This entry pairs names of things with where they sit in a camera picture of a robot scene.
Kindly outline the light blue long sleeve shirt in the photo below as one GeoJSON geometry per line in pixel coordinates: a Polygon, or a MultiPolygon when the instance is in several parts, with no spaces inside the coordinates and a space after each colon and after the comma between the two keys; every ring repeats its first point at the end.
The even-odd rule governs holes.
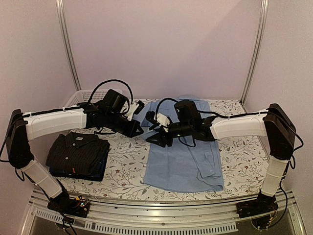
{"type": "Polygon", "coordinates": [[[150,145],[144,183],[174,192],[222,191],[217,141],[174,139],[171,147],[150,145]]]}

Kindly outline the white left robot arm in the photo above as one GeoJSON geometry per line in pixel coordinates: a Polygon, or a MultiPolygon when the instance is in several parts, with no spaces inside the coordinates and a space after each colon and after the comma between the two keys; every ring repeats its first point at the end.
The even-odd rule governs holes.
{"type": "Polygon", "coordinates": [[[109,143],[95,134],[70,132],[60,135],[53,143],[46,165],[42,165],[31,152],[29,141],[49,134],[74,129],[100,129],[133,138],[143,133],[139,121],[93,104],[81,103],[71,107],[37,113],[12,112],[2,149],[7,150],[12,167],[30,178],[61,212],[69,212],[73,203],[67,198],[63,185],[47,170],[59,169],[70,174],[91,175],[107,155],[109,143]]]}

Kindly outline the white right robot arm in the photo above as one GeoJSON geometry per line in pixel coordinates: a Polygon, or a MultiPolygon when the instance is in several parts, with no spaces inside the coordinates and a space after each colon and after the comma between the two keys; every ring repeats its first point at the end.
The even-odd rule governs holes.
{"type": "Polygon", "coordinates": [[[269,166],[261,187],[261,194],[253,202],[256,213],[264,213],[272,205],[273,197],[279,188],[285,169],[294,152],[296,130],[278,104],[271,104],[264,111],[250,114],[222,116],[211,113],[202,118],[195,103],[191,100],[179,101],[174,105],[178,122],[158,111],[148,111],[145,118],[156,129],[156,134],[147,142],[161,147],[172,146],[173,139],[191,136],[198,141],[216,141],[239,136],[267,137],[269,143],[269,166]]]}

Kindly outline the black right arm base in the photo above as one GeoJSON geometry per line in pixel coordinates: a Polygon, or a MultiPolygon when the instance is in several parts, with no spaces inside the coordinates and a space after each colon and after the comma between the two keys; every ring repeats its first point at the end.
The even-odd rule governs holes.
{"type": "Polygon", "coordinates": [[[239,218],[252,217],[251,223],[258,230],[268,229],[278,210],[275,195],[270,197],[259,192],[256,199],[236,204],[236,213],[239,218]]]}

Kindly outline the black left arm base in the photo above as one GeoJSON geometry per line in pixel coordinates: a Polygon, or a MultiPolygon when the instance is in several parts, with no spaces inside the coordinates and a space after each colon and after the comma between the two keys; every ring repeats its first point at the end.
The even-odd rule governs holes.
{"type": "Polygon", "coordinates": [[[90,200],[81,195],[70,197],[67,192],[62,192],[55,198],[49,198],[47,208],[59,214],[86,218],[90,209],[90,200]]]}

